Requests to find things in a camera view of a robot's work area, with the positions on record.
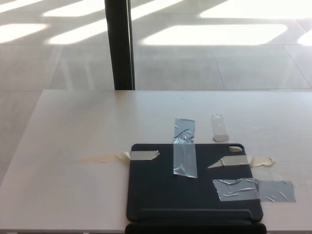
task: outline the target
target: duct tape strip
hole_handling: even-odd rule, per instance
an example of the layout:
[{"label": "duct tape strip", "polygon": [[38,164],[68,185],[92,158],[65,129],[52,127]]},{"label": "duct tape strip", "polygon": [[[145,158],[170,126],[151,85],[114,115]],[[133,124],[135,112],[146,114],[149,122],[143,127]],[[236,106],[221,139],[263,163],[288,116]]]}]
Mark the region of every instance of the duct tape strip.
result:
[{"label": "duct tape strip", "polygon": [[248,179],[214,179],[220,201],[260,199],[254,181]]},{"label": "duct tape strip", "polygon": [[249,164],[250,167],[271,167],[275,163],[275,160],[271,157],[255,157],[250,155],[237,155],[237,156],[224,156],[218,162],[209,166],[213,167],[223,167],[223,166],[235,166],[235,165],[246,165]]},{"label": "duct tape strip", "polygon": [[116,154],[105,154],[97,157],[84,158],[75,162],[77,163],[130,162],[130,160],[153,160],[158,155],[159,155],[158,151],[132,151],[131,153],[121,152]]},{"label": "duct tape strip", "polygon": [[174,174],[197,178],[194,145],[195,121],[175,119]]},{"label": "duct tape strip", "polygon": [[217,142],[223,142],[229,139],[229,135],[226,132],[225,123],[222,114],[213,114],[211,122],[214,129],[214,140]]},{"label": "duct tape strip", "polygon": [[254,178],[215,179],[220,201],[260,199],[261,202],[296,202],[290,181],[263,181]]},{"label": "duct tape strip", "polygon": [[296,202],[291,181],[266,181],[254,179],[261,201]]}]

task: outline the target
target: masking tape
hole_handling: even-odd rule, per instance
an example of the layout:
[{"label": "masking tape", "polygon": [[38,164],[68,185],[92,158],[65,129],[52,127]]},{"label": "masking tape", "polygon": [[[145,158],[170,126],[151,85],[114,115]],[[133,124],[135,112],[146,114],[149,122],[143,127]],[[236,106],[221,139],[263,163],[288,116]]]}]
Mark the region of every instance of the masking tape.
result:
[{"label": "masking tape", "polygon": [[275,160],[271,157],[255,157],[247,155],[237,155],[237,156],[224,156],[218,162],[209,166],[208,168],[213,167],[222,167],[222,166],[235,166],[235,165],[247,165],[250,167],[271,167],[275,163]]},{"label": "masking tape", "polygon": [[116,154],[105,154],[97,157],[84,158],[76,161],[77,163],[95,163],[95,162],[130,162],[130,160],[152,160],[159,155],[157,151],[132,151]]}]

